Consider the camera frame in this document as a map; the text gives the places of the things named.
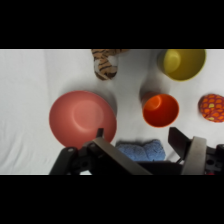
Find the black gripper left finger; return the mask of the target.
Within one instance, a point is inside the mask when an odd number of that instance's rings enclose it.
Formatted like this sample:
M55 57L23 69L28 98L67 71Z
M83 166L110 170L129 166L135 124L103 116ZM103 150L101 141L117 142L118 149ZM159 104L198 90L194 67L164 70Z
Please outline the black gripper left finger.
M99 128L96 138L83 144L81 149L66 147L59 153L50 175L150 175L150 172L121 153L104 138Z

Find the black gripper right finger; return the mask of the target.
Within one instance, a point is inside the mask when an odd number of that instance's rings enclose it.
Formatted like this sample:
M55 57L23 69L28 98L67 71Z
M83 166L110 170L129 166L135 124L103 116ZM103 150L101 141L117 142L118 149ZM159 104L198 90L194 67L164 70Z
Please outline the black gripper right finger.
M176 127L169 129L168 143L183 161L182 175L224 175L224 144L209 147L206 139L190 139Z

